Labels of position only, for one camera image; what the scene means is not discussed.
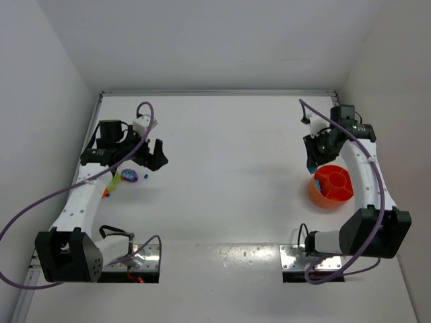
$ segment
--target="white enclosure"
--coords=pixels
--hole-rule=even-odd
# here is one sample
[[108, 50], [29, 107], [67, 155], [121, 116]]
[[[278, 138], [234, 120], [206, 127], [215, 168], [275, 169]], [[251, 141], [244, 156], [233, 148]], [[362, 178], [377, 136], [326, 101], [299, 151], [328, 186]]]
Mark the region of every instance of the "white enclosure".
[[106, 89], [335, 89], [384, 0], [38, 0]]
[[[325, 114], [333, 106], [331, 96], [301, 98]], [[149, 101], [158, 120], [150, 139], [164, 141], [169, 163], [157, 172], [125, 163], [141, 180], [119, 184], [101, 201], [92, 238], [101, 239], [105, 224], [132, 231], [137, 243], [159, 234], [159, 284], [64, 284], [34, 294], [26, 323], [60, 316], [63, 323], [416, 323], [397, 259], [345, 283], [283, 283], [278, 243], [294, 244], [302, 222], [328, 231], [354, 212], [353, 201], [322, 212], [306, 195], [302, 137], [309, 129], [298, 99], [104, 96], [92, 128], [99, 120], [131, 122]]]

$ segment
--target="white table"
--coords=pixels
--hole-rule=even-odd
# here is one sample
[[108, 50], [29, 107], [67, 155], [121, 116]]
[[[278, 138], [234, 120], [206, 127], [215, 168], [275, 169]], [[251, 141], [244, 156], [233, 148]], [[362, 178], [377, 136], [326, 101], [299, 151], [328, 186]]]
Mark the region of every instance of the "white table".
[[[333, 106], [329, 95], [301, 97], [326, 114]], [[294, 243], [302, 222], [335, 229], [353, 212], [352, 202], [328, 212], [307, 198], [298, 98], [105, 95], [96, 120], [130, 123], [138, 103], [154, 105], [150, 137], [163, 140], [169, 164], [151, 173], [126, 163], [149, 178], [119, 184], [93, 234], [102, 224], [138, 242], [160, 234], [160, 283], [37, 291], [26, 322], [416, 322], [397, 259], [345, 283], [282, 283], [278, 243]]]

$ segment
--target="cable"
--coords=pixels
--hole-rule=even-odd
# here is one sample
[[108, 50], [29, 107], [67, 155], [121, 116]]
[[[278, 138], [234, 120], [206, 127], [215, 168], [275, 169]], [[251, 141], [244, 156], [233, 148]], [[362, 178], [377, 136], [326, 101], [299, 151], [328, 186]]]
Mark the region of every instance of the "cable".
[[301, 250], [302, 252], [305, 252], [305, 249], [301, 249], [300, 247], [300, 241], [301, 241], [301, 233], [302, 233], [302, 227], [305, 228], [305, 232], [306, 232], [306, 237], [308, 237], [309, 232], [308, 232], [308, 228], [307, 228], [307, 224], [305, 223], [301, 223], [300, 227], [299, 227], [299, 232], [298, 232], [298, 249]]
[[142, 106], [145, 106], [145, 105], [148, 105], [148, 106], [150, 107], [150, 109], [152, 109], [152, 108], [153, 108], [153, 106], [151, 105], [151, 103], [146, 102], [146, 101], [141, 102], [141, 103], [137, 106], [137, 108], [136, 108], [136, 118], [139, 118], [140, 116], [143, 116], [143, 114], [140, 114], [140, 113], [139, 113], [139, 111], [141, 110], [141, 107], [142, 107]]
[[314, 112], [316, 115], [320, 116], [323, 120], [329, 122], [332, 126], [339, 129], [341, 132], [343, 132], [345, 135], [347, 135], [352, 141], [358, 145], [358, 147], [362, 150], [362, 152], [365, 154], [365, 156], [370, 160], [370, 166], [376, 176], [377, 184], [378, 184], [378, 190], [380, 191], [380, 211], [378, 212], [378, 218], [377, 222], [372, 228], [370, 235], [366, 238], [364, 244], [358, 249], [358, 251], [342, 266], [340, 269], [335, 271], [334, 273], [330, 274], [329, 276], [326, 276], [322, 279], [311, 279], [310, 278], [310, 271], [313, 269], [314, 266], [319, 264], [320, 262], [324, 261], [324, 259], [330, 257], [330, 256], [324, 256], [316, 259], [311, 263], [311, 265], [305, 270], [305, 280], [313, 285], [320, 285], [323, 283], [327, 283], [328, 281], [332, 281], [334, 278], [341, 276], [346, 269], [348, 269], [361, 255], [364, 253], [365, 249], [370, 245], [371, 241], [374, 239], [374, 237], [377, 234], [377, 231], [380, 229], [380, 226], [383, 221], [383, 216], [385, 215], [385, 192], [383, 187], [383, 180], [380, 176], [380, 172], [378, 171], [377, 165], [374, 161], [371, 159], [371, 154], [365, 148], [365, 146], [355, 137], [353, 136], [349, 131], [345, 130], [342, 126], [337, 124], [336, 122], [332, 121], [330, 118], [326, 117], [325, 115], [321, 114], [319, 111], [314, 109], [312, 106], [307, 104], [304, 100], [299, 99], [299, 102], [301, 103], [301, 107], [308, 108], [311, 112]]
[[302, 107], [302, 119], [301, 119], [301, 122], [303, 124], [310, 124], [310, 119], [307, 118], [307, 115], [305, 114], [305, 107], [303, 105], [301, 105], [301, 107]]
[[359, 116], [359, 118], [360, 118], [359, 123], [362, 123], [362, 116], [359, 113], [357, 113], [356, 111], [355, 111], [355, 114], [357, 114]]
[[130, 275], [130, 267], [127, 269], [127, 277], [134, 283], [136, 283], [136, 280]]
[[380, 264], [380, 262], [381, 262], [381, 258], [377, 258], [377, 261], [374, 265], [369, 266], [365, 269], [361, 269], [360, 271], [352, 271], [351, 273], [343, 274], [343, 276], [350, 276], [350, 275], [365, 273], [366, 271], [370, 271], [371, 269], [376, 268]]
[[[5, 236], [6, 232], [10, 229], [10, 227], [15, 223], [16, 220], [18, 220], [22, 215], [24, 215], [25, 213], [27, 213], [29, 210], [33, 209], [35, 206], [39, 205], [40, 203], [43, 203], [51, 198], [53, 198], [54, 196], [60, 195], [62, 193], [65, 192], [69, 192], [70, 190], [80, 187], [84, 184], [86, 184], [88, 181], [92, 181], [95, 180], [99, 177], [101, 177], [102, 175], [105, 175], [108, 172], [111, 172], [113, 170], [115, 170], [117, 167], [119, 167], [123, 162], [129, 160], [134, 154], [135, 152], [145, 143], [145, 141], [147, 140], [148, 134], [150, 133], [151, 129], [152, 129], [152, 125], [154, 122], [154, 109], [153, 106], [149, 103], [149, 102], [142, 102], [140, 103], [140, 105], [138, 105], [137, 109], [136, 109], [136, 113], [139, 112], [139, 109], [141, 108], [141, 106], [143, 106], [144, 104], [148, 105], [148, 107], [150, 108], [151, 114], [150, 114], [150, 123], [148, 124], [148, 128], [145, 131], [145, 133], [143, 134], [141, 141], [135, 146], [135, 148], [133, 148], [122, 160], [120, 160], [119, 162], [117, 162], [116, 164], [112, 165], [111, 167], [109, 167], [106, 170], [101, 171], [100, 173], [93, 175], [91, 177], [89, 177], [86, 181], [81, 181], [81, 182], [77, 182], [69, 187], [66, 188], [62, 188], [61, 190], [58, 190], [54, 193], [51, 193], [49, 195], [46, 195], [45, 197], [42, 197], [40, 200], [37, 200], [36, 202], [28, 205], [26, 208], [24, 208], [22, 211], [20, 211], [17, 215], [15, 215], [8, 223], [6, 223], [6, 226], [0, 231], [0, 242], [3, 239], [3, 237]], [[161, 247], [161, 242], [160, 242], [160, 254], [162, 253], [162, 247]], [[5, 283], [7, 283], [8, 285], [11, 285], [12, 287], [16, 287], [16, 288], [20, 288], [20, 289], [26, 289], [26, 290], [30, 290], [30, 291], [35, 291], [35, 290], [39, 290], [39, 289], [46, 289], [46, 288], [50, 288], [50, 287], [54, 287], [54, 286], [58, 286], [61, 283], [53, 283], [53, 284], [48, 284], [48, 285], [43, 285], [43, 286], [25, 286], [25, 285], [21, 285], [18, 283], [15, 283], [11, 280], [9, 280], [1, 271], [0, 271], [0, 279], [2, 281], [4, 281]]]
[[323, 128], [319, 130], [318, 134], [324, 133], [326, 130], [330, 130], [330, 129], [331, 129], [330, 127]]
[[131, 254], [116, 259], [114, 261], [112, 261], [109, 265], [113, 265], [113, 264], [120, 264], [120, 263], [124, 263], [126, 261], [130, 261], [135, 255], [139, 254], [142, 249], [144, 249], [153, 239], [157, 238], [157, 240], [159, 240], [159, 263], [158, 263], [158, 274], [160, 276], [160, 264], [162, 263], [162, 239], [160, 239], [160, 236], [158, 234], [155, 234], [154, 236], [152, 236], [150, 239], [148, 239], [146, 242], [144, 242], [144, 244], [142, 246], [140, 246], [138, 249], [136, 249], [136, 251], [132, 252]]
[[96, 142], [96, 135], [97, 135], [97, 130], [99, 129], [99, 126], [100, 124], [97, 124], [96, 128], [94, 129], [93, 135], [88, 141], [86, 149], [91, 149], [91, 147], [93, 147], [94, 143]]
[[[132, 133], [134, 135], [138, 135], [139, 136], [139, 133], [137, 133], [133, 129], [131, 129], [131, 130], [132, 130]], [[129, 135], [129, 133], [130, 133], [130, 129], [124, 129], [123, 132], [121, 133], [121, 135], [122, 135], [122, 141], [121, 141], [121, 143], [124, 143], [124, 141], [126, 140], [126, 137], [124, 137], [125, 132], [127, 132], [127, 135], [126, 135], [126, 137], [127, 137]]]

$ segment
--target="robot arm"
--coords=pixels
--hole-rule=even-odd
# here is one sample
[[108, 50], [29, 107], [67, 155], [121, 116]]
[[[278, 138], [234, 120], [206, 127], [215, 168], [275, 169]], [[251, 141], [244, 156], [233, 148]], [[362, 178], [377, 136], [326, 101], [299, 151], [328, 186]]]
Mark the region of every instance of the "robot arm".
[[[133, 125], [127, 125], [124, 137], [119, 120], [102, 120], [81, 155], [78, 182], [86, 184], [74, 188], [67, 203], [49, 231], [39, 232], [35, 247], [45, 279], [50, 282], [91, 281], [102, 274], [102, 268], [113, 260], [131, 252], [133, 234], [125, 231], [105, 235], [94, 242], [91, 237], [92, 224], [106, 186], [112, 180], [107, 172], [93, 180], [121, 161], [141, 141], [149, 126], [149, 116], [138, 116]], [[96, 133], [100, 128], [100, 138]], [[163, 154], [162, 142], [156, 139], [154, 152], [150, 154], [146, 141], [133, 154], [131, 160], [140, 166], [156, 171], [168, 160]]]
[[[343, 126], [367, 148], [385, 188], [385, 217], [381, 228], [367, 247], [363, 256], [392, 258], [396, 255], [410, 225], [411, 217], [400, 211], [389, 194], [376, 158], [376, 137], [370, 124], [355, 120], [353, 106], [337, 106], [331, 109], [331, 120]], [[314, 231], [306, 238], [307, 256], [316, 254], [343, 254], [351, 256], [365, 242], [378, 218], [380, 191], [370, 161], [356, 142], [350, 141], [335, 127], [328, 127], [313, 115], [310, 118], [311, 134], [304, 138], [307, 149], [307, 167], [315, 172], [317, 166], [343, 157], [352, 179], [355, 194], [353, 216], [336, 231]]]

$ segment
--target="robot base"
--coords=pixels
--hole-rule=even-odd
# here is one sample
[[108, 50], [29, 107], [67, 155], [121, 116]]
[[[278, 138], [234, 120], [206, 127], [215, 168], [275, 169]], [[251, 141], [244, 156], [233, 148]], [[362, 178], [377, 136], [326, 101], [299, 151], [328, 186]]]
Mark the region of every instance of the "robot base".
[[[315, 259], [305, 256], [305, 252], [298, 249], [296, 244], [280, 244], [281, 270], [283, 283], [305, 283], [304, 272]], [[334, 256], [318, 264], [310, 273], [310, 277], [324, 277], [341, 268], [341, 257]], [[344, 277], [338, 277], [333, 282], [344, 282]]]
[[[133, 251], [141, 244], [134, 244]], [[158, 244], [148, 244], [128, 264], [112, 264], [105, 266], [98, 283], [143, 283], [159, 282], [160, 247]]]

